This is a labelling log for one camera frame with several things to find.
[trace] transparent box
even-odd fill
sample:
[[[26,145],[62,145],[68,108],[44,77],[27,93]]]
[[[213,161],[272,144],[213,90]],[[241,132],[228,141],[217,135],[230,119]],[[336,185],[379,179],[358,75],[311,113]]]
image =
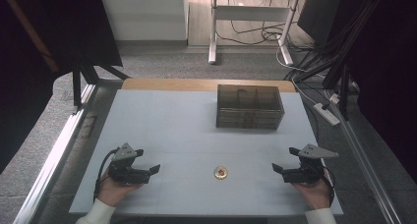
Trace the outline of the transparent box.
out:
[[[284,116],[278,87],[219,84],[218,128],[274,129]]]

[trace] metal frame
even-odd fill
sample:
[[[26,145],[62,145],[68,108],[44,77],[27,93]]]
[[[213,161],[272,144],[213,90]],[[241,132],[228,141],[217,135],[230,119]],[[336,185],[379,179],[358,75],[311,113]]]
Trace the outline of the metal frame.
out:
[[[89,99],[95,89],[95,85],[89,84],[86,86],[83,92],[82,103],[84,105],[76,114],[71,115],[64,126],[61,134],[58,137],[58,140],[52,147],[51,152],[46,158],[45,163],[43,164],[42,169],[39,172],[39,175],[36,178],[33,186],[30,189],[30,192],[25,199],[24,204],[21,207],[18,215],[16,216],[14,224],[28,224],[33,219],[36,211],[39,207],[39,204],[43,198],[43,195],[46,191],[46,188],[49,185],[50,180],[52,179],[57,166],[59,165],[61,158],[65,151],[67,150],[68,144],[72,139],[72,135],[81,122],[84,114],[85,108]]]
[[[217,35],[217,20],[234,21],[267,21],[285,22],[282,35],[278,36],[278,45],[285,64],[294,65],[288,48],[285,44],[286,36],[291,28],[292,20],[297,11],[298,0],[293,0],[290,8],[276,7],[241,7],[241,6],[217,6],[217,0],[211,0],[211,30],[209,36],[208,63],[215,64]]]
[[[330,98],[330,94],[325,90],[325,95],[327,98]],[[337,110],[334,104],[330,105],[333,112],[340,119],[341,129],[352,149],[352,153],[356,158],[356,161],[359,164],[359,167],[362,170],[362,173],[371,189],[375,195],[375,199],[380,206],[380,210],[383,213],[384,218],[389,224],[400,224],[402,223],[395,207],[392,204],[392,200],[387,194],[387,190],[384,188],[381,183],[380,178],[375,172],[374,166],[372,166],[366,151],[364,150],[362,143],[358,139],[353,131],[352,126],[348,121],[343,120],[341,113]]]

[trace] black cable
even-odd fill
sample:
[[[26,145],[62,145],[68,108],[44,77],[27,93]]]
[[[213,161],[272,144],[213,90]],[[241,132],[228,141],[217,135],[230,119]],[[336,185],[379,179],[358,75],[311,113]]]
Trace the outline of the black cable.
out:
[[[325,176],[325,174],[323,173],[321,173],[321,172],[319,172],[319,170],[318,169],[316,169],[314,166],[312,166],[312,165],[310,165],[310,164],[308,164],[308,163],[306,163],[306,162],[304,162],[304,163],[302,163],[304,166],[307,166],[307,167],[309,167],[311,170],[313,170],[314,172],[316,172],[316,174],[317,175],[319,175],[319,177],[320,177],[320,179],[323,181],[323,182],[325,182],[325,184],[326,184],[326,186],[328,186],[328,191],[329,191],[329,194],[328,194],[328,199],[329,199],[329,206],[331,206],[331,204],[333,203],[333,200],[334,200],[334,185],[335,185],[335,178],[334,178],[334,176],[333,176],[333,173],[327,168],[327,167],[325,167],[325,166],[323,166],[323,165],[321,165],[321,167],[322,168],[324,168],[324,169],[326,169],[326,170],[328,170],[329,171],[329,173],[330,173],[330,175],[331,175],[331,178],[333,179],[333,186],[331,185],[331,183],[330,183],[330,181],[328,180],[328,178]]]
[[[92,197],[92,202],[94,202],[95,199],[98,197],[98,193],[100,191],[101,173],[103,172],[104,164],[107,161],[108,157],[110,157],[111,154],[116,153],[117,150],[119,150],[119,147],[117,147],[116,149],[113,149],[110,152],[108,152],[107,155],[105,155],[103,161],[101,162],[100,169],[98,170],[97,180],[95,180],[95,188],[94,188],[94,194],[93,194],[93,197]]]
[[[306,102],[303,101],[304,108],[306,108],[310,114],[312,115],[315,123],[316,128],[316,140],[320,141],[320,131],[319,131],[319,121],[317,120],[317,116],[314,113],[314,111],[310,108],[310,105],[308,105]]]
[[[323,166],[324,169],[328,170],[328,173],[330,174],[330,178],[333,181],[333,186],[336,186],[336,178],[334,177],[333,173],[325,166]]]
[[[325,99],[328,104],[330,104],[330,100],[328,100],[324,95],[322,95],[318,90],[316,90],[315,88],[312,88],[310,85],[304,83],[304,82],[300,82],[300,84],[304,84],[305,86],[307,86],[308,88],[314,90],[316,93],[318,93],[323,99]]]
[[[329,199],[329,202],[330,202],[329,206],[331,206],[331,204],[333,203],[333,200],[334,200],[334,186],[331,185],[330,181],[328,180],[328,178],[324,174],[321,176],[321,179],[326,183],[326,185],[328,186],[328,189],[330,191],[328,199]]]

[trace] coin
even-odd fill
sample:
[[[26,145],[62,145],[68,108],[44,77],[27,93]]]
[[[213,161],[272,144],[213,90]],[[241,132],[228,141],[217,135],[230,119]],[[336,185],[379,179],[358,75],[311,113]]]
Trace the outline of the coin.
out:
[[[218,166],[214,169],[214,177],[217,180],[223,180],[227,177],[227,169],[223,166]]]

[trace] floor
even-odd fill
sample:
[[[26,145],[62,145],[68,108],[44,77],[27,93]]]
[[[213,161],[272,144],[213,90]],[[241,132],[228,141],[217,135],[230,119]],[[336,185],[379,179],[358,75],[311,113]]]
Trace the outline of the floor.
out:
[[[190,18],[194,11],[190,9]],[[274,44],[264,46],[235,46],[232,43],[220,43],[219,61],[216,65],[208,64],[207,36],[203,28],[201,40],[193,40],[190,30],[190,45],[172,43],[119,42],[119,51],[124,68],[118,68],[135,78],[179,78],[179,79],[254,79],[282,80],[290,71],[276,61]],[[233,38],[241,38],[229,29]],[[242,39],[256,41],[256,36]],[[299,44],[308,44],[305,34]],[[295,63],[299,63],[306,52],[292,52]],[[89,157],[105,122],[114,94],[121,86],[121,81],[100,68],[96,68],[104,79],[97,86],[88,105],[87,114],[77,128],[64,159],[59,164],[57,174],[47,188],[44,199],[31,223],[75,223],[80,217],[68,213],[72,198],[78,189],[80,180],[89,163]],[[311,78],[307,84],[323,93],[321,78]],[[300,88],[315,101],[323,97],[315,90],[302,84]],[[357,92],[349,97],[348,115],[357,136],[363,143],[382,184],[387,189],[392,203],[396,207],[403,223],[417,223],[417,187],[390,152],[381,137],[360,113],[356,104]],[[344,215],[336,217],[337,223],[386,223],[376,199],[356,162],[356,157],[340,127],[330,126],[314,109],[312,103],[304,98],[305,109],[309,115],[312,128],[320,146],[342,154],[337,160],[327,161],[328,167],[336,175],[336,193],[342,203]],[[0,222],[13,223],[32,184],[46,160],[49,151],[56,142],[69,115],[73,113],[72,76],[67,75],[56,81],[52,96],[44,113],[25,140],[21,150],[12,160],[5,172],[0,175]],[[306,223],[305,217],[259,218],[259,219],[193,219],[193,218],[149,218],[115,216],[113,223]]]

